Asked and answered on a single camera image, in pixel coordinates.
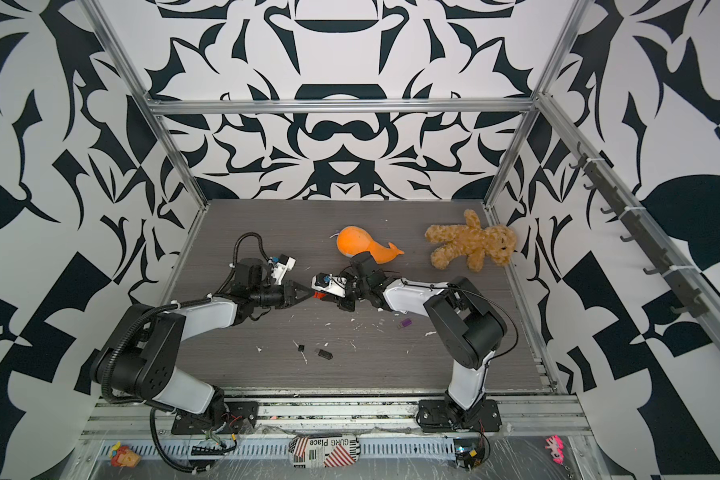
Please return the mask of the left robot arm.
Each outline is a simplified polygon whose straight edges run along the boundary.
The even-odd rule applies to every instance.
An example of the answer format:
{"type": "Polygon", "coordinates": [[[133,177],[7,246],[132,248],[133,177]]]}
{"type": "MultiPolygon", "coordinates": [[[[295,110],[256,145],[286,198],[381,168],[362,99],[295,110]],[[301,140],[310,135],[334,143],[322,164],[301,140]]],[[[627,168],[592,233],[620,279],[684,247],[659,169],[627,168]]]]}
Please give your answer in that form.
{"type": "Polygon", "coordinates": [[[219,390],[176,366],[181,344],[311,298],[309,287],[285,278],[295,264],[285,254],[269,256],[260,234],[243,234],[234,244],[230,271],[214,292],[156,307],[128,307],[93,360],[91,380],[110,404],[143,403],[194,415],[215,409],[219,390]]]}

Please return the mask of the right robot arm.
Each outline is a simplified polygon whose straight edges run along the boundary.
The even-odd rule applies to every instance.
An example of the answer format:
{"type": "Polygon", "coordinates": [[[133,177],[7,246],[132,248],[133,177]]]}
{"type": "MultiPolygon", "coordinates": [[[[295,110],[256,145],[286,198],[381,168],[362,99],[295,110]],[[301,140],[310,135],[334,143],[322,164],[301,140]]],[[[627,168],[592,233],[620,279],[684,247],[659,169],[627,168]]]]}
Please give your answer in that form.
{"type": "Polygon", "coordinates": [[[337,304],[352,311],[366,301],[384,311],[430,320],[453,360],[441,400],[422,400],[415,417],[424,432],[492,431],[501,427],[497,402],[488,397],[486,377],[507,333],[497,308],[465,277],[427,283],[388,274],[368,253],[354,256],[338,275],[320,274],[335,289],[337,304]]]}

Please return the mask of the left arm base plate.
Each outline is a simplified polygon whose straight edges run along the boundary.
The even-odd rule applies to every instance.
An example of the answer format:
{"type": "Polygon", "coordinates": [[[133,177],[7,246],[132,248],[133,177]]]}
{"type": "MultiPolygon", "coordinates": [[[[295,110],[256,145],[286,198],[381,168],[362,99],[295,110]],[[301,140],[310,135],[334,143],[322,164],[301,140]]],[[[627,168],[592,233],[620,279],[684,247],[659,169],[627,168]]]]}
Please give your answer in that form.
{"type": "Polygon", "coordinates": [[[208,430],[216,434],[247,434],[257,424],[259,403],[231,401],[212,403],[201,414],[180,411],[171,428],[173,435],[199,435],[208,430]]]}

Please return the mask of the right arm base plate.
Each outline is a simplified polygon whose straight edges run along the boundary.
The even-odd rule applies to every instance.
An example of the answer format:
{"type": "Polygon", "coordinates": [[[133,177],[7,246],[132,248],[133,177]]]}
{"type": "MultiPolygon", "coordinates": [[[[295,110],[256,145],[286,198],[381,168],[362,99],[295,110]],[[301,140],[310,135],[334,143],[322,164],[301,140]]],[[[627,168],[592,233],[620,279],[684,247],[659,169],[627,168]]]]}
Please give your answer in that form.
{"type": "Polygon", "coordinates": [[[421,400],[415,416],[425,433],[474,431],[498,432],[503,423],[495,400],[483,397],[469,408],[461,408],[451,399],[421,400]]]}

